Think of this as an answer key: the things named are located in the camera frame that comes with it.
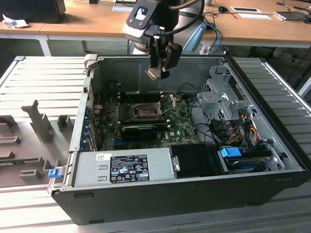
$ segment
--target motherboard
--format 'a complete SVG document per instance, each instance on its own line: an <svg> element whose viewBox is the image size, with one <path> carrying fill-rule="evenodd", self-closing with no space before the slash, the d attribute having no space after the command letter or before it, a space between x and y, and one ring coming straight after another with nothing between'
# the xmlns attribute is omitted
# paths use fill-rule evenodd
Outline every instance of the motherboard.
<svg viewBox="0 0 311 233"><path fill-rule="evenodd" d="M100 150L162 148L198 143L188 118L187 100L179 95L118 95L102 102L97 133Z"/></svg>

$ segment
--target computer case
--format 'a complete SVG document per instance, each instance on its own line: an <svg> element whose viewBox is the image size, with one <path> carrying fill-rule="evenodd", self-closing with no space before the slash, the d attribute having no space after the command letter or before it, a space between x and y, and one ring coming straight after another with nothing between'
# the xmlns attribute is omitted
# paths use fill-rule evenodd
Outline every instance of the computer case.
<svg viewBox="0 0 311 233"><path fill-rule="evenodd" d="M10 0L0 1L2 14L26 22L59 23L65 14L64 0Z"/></svg>

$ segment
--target green circuit board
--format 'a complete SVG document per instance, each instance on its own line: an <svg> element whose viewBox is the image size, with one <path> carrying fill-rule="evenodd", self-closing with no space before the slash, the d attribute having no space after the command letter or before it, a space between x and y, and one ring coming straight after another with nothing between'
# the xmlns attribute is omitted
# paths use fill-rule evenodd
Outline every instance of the green circuit board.
<svg viewBox="0 0 311 233"><path fill-rule="evenodd" d="M101 114L105 119L104 124L98 124L100 136L102 140L101 150L130 150L130 149L147 149L147 148L162 148L174 144L198 143L198 137L190 120L187 118L188 105L186 100L176 102L176 107L172 107L172 100L165 98L161 102L161 110L168 112L163 114L165 119L170 120L171 127L165 130L158 130L156 139L150 141L122 141L120 130L124 125L119 125L117 118L117 106L120 104L117 100L110 99L103 103L103 108L106 108Z"/></svg>

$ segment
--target blue plastic tab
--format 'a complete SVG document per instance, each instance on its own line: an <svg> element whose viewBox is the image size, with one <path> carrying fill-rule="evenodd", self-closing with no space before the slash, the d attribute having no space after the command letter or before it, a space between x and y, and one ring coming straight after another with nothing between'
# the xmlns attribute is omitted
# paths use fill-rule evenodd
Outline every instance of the blue plastic tab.
<svg viewBox="0 0 311 233"><path fill-rule="evenodd" d="M241 157L241 152L237 147L225 147L221 151L223 158L225 157Z"/></svg>
<svg viewBox="0 0 311 233"><path fill-rule="evenodd" d="M62 178L62 169L61 168L54 168L49 170L48 177L49 178Z"/></svg>

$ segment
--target paper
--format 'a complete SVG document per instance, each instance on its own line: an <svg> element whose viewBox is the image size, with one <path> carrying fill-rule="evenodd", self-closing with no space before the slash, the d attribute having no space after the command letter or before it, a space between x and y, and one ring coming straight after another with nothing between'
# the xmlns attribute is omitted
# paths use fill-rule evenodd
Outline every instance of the paper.
<svg viewBox="0 0 311 233"><path fill-rule="evenodd" d="M26 23L25 20L20 19L20 20L14 20L11 18L6 17L5 15L3 16L2 23L4 23L8 28L23 28L23 27L28 27L29 24Z"/></svg>
<svg viewBox="0 0 311 233"><path fill-rule="evenodd" d="M242 18L252 18L252 19L271 19L267 15L257 15L257 14L244 14L244 13L239 13L239 16Z"/></svg>
<svg viewBox="0 0 311 233"><path fill-rule="evenodd" d="M131 12L133 7L122 6L122 5L114 5L112 7L112 11L121 11L121 12Z"/></svg>

